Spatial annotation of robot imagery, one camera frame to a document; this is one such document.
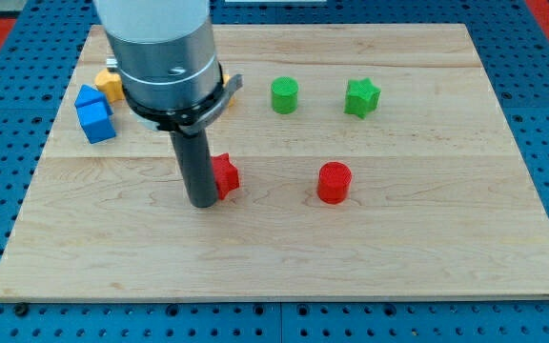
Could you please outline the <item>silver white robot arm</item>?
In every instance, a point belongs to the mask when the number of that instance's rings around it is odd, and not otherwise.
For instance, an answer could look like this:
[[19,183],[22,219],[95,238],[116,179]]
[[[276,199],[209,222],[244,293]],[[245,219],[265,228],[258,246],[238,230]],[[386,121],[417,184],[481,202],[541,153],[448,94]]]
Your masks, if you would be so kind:
[[94,0],[129,106],[157,130],[191,125],[221,93],[208,0]]

